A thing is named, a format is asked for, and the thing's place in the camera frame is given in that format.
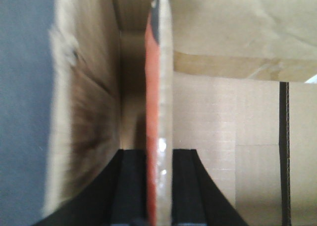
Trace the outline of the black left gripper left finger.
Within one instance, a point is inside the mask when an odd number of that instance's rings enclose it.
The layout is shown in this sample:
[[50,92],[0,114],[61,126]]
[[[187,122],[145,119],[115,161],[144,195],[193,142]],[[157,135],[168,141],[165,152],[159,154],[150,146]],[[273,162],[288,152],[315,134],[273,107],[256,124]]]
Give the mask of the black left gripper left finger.
[[145,226],[145,153],[118,150],[76,197],[38,226]]

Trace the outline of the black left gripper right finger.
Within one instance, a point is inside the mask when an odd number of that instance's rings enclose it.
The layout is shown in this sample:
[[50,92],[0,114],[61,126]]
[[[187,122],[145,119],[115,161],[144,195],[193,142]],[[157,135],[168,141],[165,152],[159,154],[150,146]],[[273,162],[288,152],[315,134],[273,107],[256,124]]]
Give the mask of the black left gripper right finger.
[[198,152],[173,150],[172,225],[246,226],[216,186]]

